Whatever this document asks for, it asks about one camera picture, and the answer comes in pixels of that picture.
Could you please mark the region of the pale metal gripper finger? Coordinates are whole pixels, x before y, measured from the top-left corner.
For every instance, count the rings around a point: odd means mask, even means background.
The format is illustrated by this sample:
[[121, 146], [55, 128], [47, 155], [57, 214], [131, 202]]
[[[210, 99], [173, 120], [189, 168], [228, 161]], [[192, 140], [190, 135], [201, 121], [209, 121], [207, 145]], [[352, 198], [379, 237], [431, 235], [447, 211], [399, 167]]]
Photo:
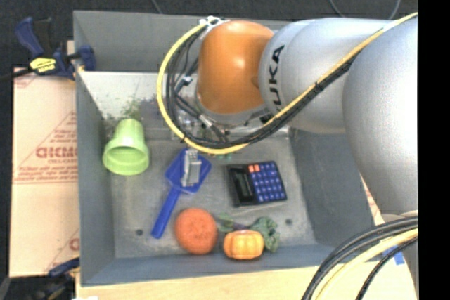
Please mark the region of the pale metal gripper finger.
[[198, 156], [197, 150], [192, 150], [190, 153], [190, 185], [195, 185], [199, 182], [202, 161]]
[[184, 173], [181, 178], [181, 185], [188, 186], [191, 171], [191, 150], [185, 150], [184, 153]]

